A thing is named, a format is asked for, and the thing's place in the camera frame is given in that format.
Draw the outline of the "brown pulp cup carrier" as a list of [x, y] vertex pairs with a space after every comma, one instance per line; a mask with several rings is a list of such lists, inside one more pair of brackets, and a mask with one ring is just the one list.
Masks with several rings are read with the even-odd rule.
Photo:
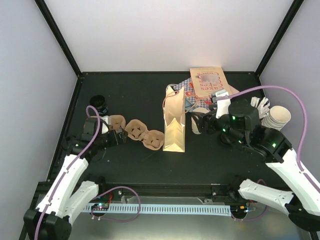
[[158, 130], [148, 130], [147, 126], [138, 119], [132, 119], [126, 126], [128, 137], [153, 151], [159, 150], [165, 141], [165, 134]]

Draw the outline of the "kraft paper bag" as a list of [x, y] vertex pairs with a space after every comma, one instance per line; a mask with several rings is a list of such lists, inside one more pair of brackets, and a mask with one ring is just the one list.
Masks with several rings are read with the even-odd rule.
[[173, 85], [168, 85], [162, 103], [164, 119], [164, 144], [163, 151], [185, 152], [185, 95], [184, 87], [174, 90]]

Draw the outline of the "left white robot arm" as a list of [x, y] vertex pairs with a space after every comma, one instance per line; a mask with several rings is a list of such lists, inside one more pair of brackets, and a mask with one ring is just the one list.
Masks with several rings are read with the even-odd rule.
[[97, 154], [127, 140], [126, 120], [122, 115], [89, 117], [82, 133], [70, 137], [62, 167], [49, 191], [34, 210], [23, 216], [31, 240], [67, 240], [82, 209], [93, 199], [108, 192], [105, 178], [91, 176], [76, 185]]

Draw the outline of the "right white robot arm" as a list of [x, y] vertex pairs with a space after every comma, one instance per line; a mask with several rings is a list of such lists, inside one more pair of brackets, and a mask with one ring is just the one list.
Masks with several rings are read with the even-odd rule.
[[320, 184], [308, 170], [301, 170], [297, 153], [278, 130], [261, 124], [258, 110], [246, 100], [232, 102], [221, 116], [213, 109], [208, 113], [191, 113], [201, 133], [220, 132], [222, 143], [257, 154], [290, 188], [279, 190], [248, 178], [237, 177], [227, 189], [234, 202], [253, 200], [274, 208], [307, 232], [320, 230]]

